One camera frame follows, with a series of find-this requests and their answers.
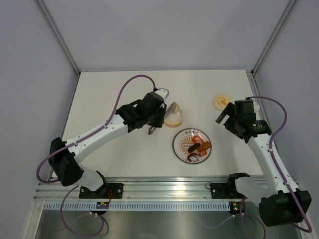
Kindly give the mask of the metal food tongs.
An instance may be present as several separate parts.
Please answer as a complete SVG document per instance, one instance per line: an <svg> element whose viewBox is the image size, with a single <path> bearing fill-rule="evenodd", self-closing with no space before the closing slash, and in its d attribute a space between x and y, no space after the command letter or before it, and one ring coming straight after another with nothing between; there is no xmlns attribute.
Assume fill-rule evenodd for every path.
<svg viewBox="0 0 319 239"><path fill-rule="evenodd" d="M167 119L167 117L169 115L171 115L175 111L176 105L177 105L176 102L173 102L173 103L170 104L170 106L166 109L166 112L165 112L165 114L163 116L163 120ZM157 127L151 126L149 128L149 130L148 130L148 135L152 135L155 132L156 129L157 129Z"/></svg>

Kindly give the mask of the braised pork belly cube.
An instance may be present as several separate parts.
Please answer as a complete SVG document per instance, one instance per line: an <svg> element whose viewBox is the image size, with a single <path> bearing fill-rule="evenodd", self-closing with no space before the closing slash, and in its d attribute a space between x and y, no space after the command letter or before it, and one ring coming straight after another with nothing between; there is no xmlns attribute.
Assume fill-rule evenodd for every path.
<svg viewBox="0 0 319 239"><path fill-rule="evenodd" d="M205 150L199 153L199 155L200 155L201 157L205 156L206 154L207 154L207 153L206 153Z"/></svg>

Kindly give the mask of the white round bun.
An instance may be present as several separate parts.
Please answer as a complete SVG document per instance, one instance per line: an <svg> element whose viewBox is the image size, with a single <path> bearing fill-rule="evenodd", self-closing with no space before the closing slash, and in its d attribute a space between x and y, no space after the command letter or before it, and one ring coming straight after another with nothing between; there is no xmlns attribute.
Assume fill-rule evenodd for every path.
<svg viewBox="0 0 319 239"><path fill-rule="evenodd" d="M169 114L176 114L179 111L179 105L172 103L166 110Z"/></svg>

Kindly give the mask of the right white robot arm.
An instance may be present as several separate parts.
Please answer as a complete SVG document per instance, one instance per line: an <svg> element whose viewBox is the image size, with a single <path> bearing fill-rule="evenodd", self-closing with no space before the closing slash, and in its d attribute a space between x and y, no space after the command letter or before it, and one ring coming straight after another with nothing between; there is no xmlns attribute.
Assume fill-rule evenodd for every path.
<svg viewBox="0 0 319 239"><path fill-rule="evenodd" d="M219 190L230 198L247 198L258 207L262 222L268 226L293 225L305 222L312 198L302 191L286 170L274 144L275 132L267 122L257 119L252 97L228 103L216 119L228 116L225 129L245 141L252 150L265 177L263 188L247 173L230 174Z"/></svg>

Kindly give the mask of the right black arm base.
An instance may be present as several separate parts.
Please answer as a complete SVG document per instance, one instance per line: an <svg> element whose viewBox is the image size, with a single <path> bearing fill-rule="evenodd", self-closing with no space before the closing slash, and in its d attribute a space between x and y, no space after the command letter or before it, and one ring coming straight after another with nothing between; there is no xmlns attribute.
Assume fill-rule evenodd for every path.
<svg viewBox="0 0 319 239"><path fill-rule="evenodd" d="M229 183L207 182L205 188L210 191L212 199L243 199L243 195Z"/></svg>

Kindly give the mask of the round beige lunch container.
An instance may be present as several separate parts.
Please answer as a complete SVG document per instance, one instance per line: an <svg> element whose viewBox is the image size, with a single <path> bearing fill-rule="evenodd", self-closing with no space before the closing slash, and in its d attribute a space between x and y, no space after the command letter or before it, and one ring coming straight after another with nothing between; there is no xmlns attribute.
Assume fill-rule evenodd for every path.
<svg viewBox="0 0 319 239"><path fill-rule="evenodd" d="M183 111L179 108L179 111L176 114L171 114L164 120L164 124L167 127L178 127L183 123Z"/></svg>

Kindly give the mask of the round beige container lid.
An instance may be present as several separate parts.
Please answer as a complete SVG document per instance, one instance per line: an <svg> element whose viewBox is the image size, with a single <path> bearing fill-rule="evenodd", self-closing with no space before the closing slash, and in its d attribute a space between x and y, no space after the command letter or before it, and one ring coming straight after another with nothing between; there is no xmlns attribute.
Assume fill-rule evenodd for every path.
<svg viewBox="0 0 319 239"><path fill-rule="evenodd" d="M229 103L232 103L233 99L227 94L218 94L214 96L211 103L212 106L217 110L222 112Z"/></svg>

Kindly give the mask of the brown braised meat strip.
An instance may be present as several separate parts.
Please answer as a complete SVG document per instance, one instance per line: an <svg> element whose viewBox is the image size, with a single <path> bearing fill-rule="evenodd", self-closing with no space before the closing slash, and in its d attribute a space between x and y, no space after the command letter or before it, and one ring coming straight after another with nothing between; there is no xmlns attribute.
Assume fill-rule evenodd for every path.
<svg viewBox="0 0 319 239"><path fill-rule="evenodd" d="M207 149L209 149L211 147L211 143L209 141L204 142L203 144L201 144L198 148L197 151L198 152L203 152Z"/></svg>

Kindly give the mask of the red pepper slice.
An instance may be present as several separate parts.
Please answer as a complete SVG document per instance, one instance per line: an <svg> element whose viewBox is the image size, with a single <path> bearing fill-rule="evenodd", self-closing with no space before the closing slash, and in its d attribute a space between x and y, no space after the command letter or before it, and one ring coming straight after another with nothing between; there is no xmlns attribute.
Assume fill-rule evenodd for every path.
<svg viewBox="0 0 319 239"><path fill-rule="evenodd" d="M193 143L200 143L200 144L204 143L203 139L198 135L196 135L192 138L192 142Z"/></svg>

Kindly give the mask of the patterned round plate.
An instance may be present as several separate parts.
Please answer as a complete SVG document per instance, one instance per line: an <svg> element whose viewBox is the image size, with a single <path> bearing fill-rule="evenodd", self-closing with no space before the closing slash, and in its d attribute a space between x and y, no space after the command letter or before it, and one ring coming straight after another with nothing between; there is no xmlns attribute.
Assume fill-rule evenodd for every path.
<svg viewBox="0 0 319 239"><path fill-rule="evenodd" d="M189 147L194 144L192 142L192 138L196 135L200 136L204 142L209 141L211 143L211 140L208 137L208 135L205 132L203 132L202 130L199 130L196 128L182 129L174 136L174 138L172 140L172 149L173 149L175 156L180 161L182 161L186 164L192 164L192 163L189 163L187 161L187 156L190 154L190 153L188 153ZM206 161L209 158L209 156L211 155L211 152L212 152L212 143L211 143L211 147L206 150L207 154L203 157L200 157L199 161L196 164L201 164L204 161ZM199 154L197 149L192 153Z"/></svg>

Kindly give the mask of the dark sea cucumber piece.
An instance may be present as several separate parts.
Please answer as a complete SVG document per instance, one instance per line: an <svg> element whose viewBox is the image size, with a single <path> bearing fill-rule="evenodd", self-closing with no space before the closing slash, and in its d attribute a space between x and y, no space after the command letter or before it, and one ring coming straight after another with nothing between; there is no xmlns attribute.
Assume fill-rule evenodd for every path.
<svg viewBox="0 0 319 239"><path fill-rule="evenodd" d="M194 151L195 151L197 148L199 148L200 146L201 146L200 143L195 143L195 144L193 144L192 146L189 147L188 153L194 152Z"/></svg>

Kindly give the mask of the dark red octopus tentacle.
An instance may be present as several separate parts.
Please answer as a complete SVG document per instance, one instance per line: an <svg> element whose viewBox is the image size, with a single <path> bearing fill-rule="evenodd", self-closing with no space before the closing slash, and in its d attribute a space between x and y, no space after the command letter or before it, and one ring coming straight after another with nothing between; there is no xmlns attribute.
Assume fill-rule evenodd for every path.
<svg viewBox="0 0 319 239"><path fill-rule="evenodd" d="M192 164L196 164L199 161L200 155L196 153L190 153L187 156L187 161Z"/></svg>

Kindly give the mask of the right aluminium frame post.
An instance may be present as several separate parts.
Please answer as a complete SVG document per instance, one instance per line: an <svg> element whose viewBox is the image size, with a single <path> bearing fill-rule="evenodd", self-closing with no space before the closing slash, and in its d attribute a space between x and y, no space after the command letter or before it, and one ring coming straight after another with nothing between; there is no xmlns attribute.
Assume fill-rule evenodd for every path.
<svg viewBox="0 0 319 239"><path fill-rule="evenodd" d="M271 48L275 44L275 41L279 37L282 29L284 28L285 23L287 22L290 14L292 13L296 3L298 0L289 0L287 5L285 6L283 12L280 15L279 20L277 21L272 33L270 34L270 37L268 38L260 56L258 57L254 67L251 70L251 74L253 77L255 77L261 68L263 62L265 61L267 55L269 54Z"/></svg>

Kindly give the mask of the aluminium frame post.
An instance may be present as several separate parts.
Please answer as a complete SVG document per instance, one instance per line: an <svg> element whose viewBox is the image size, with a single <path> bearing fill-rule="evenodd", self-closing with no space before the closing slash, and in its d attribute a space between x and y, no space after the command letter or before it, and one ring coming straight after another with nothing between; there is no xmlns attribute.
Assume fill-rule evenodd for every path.
<svg viewBox="0 0 319 239"><path fill-rule="evenodd" d="M47 4L44 0L35 0L34 1L37 7L39 8L39 11L43 15L45 22L52 32L57 44L59 45L62 53L64 54L66 60L68 61L70 67L72 68L73 72L75 73L76 77L79 78L81 71L79 70L79 67L72 56L72 53L70 52L65 40L63 39L63 36L56 24L56 21L54 20L54 17L52 13L50 12Z"/></svg>
<svg viewBox="0 0 319 239"><path fill-rule="evenodd" d="M287 5L285 6L283 12L280 15L279 20L277 21L272 33L270 34L270 37L268 38L260 56L258 57L254 67L251 70L251 74L253 77L255 77L261 68L263 62L265 61L267 55L269 54L271 48L275 44L275 41L279 37L282 29L284 28L285 23L287 22L290 14L292 13L296 3L298 0L289 0Z"/></svg>

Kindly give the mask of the left aluminium frame post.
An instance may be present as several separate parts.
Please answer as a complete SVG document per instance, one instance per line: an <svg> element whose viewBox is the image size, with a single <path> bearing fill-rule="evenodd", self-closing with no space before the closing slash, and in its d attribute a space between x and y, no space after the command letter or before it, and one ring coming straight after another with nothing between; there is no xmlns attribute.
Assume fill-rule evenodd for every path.
<svg viewBox="0 0 319 239"><path fill-rule="evenodd" d="M59 45L62 53L64 54L66 60L68 61L70 67L72 68L73 72L75 73L76 77L79 78L81 71L79 70L79 67L72 56L72 53L70 52L65 40L63 39L63 36L56 24L56 21L54 20L54 17L52 13L50 12L47 4L44 0L35 0L34 1L37 7L39 8L39 11L43 15L45 22L52 32L57 44Z"/></svg>

